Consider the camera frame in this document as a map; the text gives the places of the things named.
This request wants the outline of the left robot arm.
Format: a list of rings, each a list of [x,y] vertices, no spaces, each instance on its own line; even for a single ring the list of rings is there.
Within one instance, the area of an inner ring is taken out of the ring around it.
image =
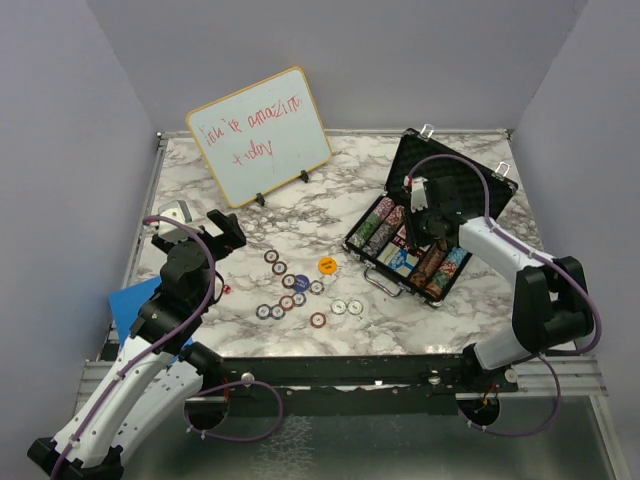
[[[220,385],[219,355],[190,340],[220,299],[216,263],[246,244],[236,215],[207,214],[220,234],[185,227],[185,239],[154,235],[166,253],[161,282],[142,305],[111,369],[84,406],[28,457],[52,479],[119,479],[144,439],[189,395]]]

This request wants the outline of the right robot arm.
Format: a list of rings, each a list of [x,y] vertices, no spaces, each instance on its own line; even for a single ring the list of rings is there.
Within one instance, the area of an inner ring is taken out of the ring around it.
[[[555,258],[506,232],[491,217],[490,191],[481,181],[483,206],[465,209],[451,177],[405,177],[410,242],[443,240],[479,257],[513,288],[510,324],[464,349],[461,383],[481,391],[496,369],[579,338],[598,338],[600,319],[573,257]]]

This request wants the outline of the black poker chip case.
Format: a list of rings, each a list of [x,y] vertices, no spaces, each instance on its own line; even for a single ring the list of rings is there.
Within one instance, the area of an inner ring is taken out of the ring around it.
[[[519,186],[415,129],[403,132],[383,192],[351,228],[346,251],[437,307],[472,255],[457,244],[466,220],[498,218]]]

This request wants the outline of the blue playing card deck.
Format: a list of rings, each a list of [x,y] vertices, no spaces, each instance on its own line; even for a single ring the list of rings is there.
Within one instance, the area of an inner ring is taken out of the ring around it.
[[[378,255],[377,260],[404,277],[409,276],[418,264],[416,256],[394,244],[387,245]]]

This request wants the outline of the blue plastic box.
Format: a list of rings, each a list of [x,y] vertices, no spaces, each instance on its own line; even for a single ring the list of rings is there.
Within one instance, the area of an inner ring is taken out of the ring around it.
[[[148,353],[148,348],[144,348],[139,339],[129,340],[130,329],[138,318],[139,310],[155,293],[160,283],[160,277],[156,276],[108,296],[120,349],[125,350],[129,360],[140,360],[142,354]]]

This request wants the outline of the blue small blind button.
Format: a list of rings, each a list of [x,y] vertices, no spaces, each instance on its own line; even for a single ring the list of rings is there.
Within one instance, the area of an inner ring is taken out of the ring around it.
[[[306,275],[298,274],[295,276],[294,290],[296,292],[306,292],[310,287],[311,281]]]

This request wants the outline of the red 5 poker chip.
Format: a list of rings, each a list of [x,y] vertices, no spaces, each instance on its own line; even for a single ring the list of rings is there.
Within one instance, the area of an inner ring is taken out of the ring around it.
[[[279,306],[284,311],[289,311],[289,310],[292,310],[295,307],[295,301],[294,301],[292,296],[284,295],[279,300]]]
[[[323,328],[326,325],[326,316],[321,312],[315,312],[310,316],[310,325],[314,328]]]

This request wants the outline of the yellow big blind button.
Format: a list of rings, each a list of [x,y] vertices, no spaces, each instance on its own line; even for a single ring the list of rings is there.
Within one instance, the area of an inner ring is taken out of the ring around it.
[[[318,270],[325,275],[331,275],[337,270],[337,262],[332,257],[323,257],[318,262]]]

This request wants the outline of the white 1 poker chip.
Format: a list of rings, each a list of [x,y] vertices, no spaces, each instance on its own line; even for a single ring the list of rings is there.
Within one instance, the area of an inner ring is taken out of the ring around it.
[[[360,315],[363,312],[363,304],[358,300],[352,300],[348,303],[347,310],[351,315]]]
[[[335,315],[343,315],[347,309],[347,303],[343,300],[336,299],[331,303],[331,311]]]

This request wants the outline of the white whiteboard yellow frame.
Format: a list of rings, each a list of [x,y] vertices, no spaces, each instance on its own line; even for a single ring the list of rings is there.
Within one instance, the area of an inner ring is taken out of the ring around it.
[[[256,200],[332,157],[299,67],[192,110],[186,124],[232,208]]]

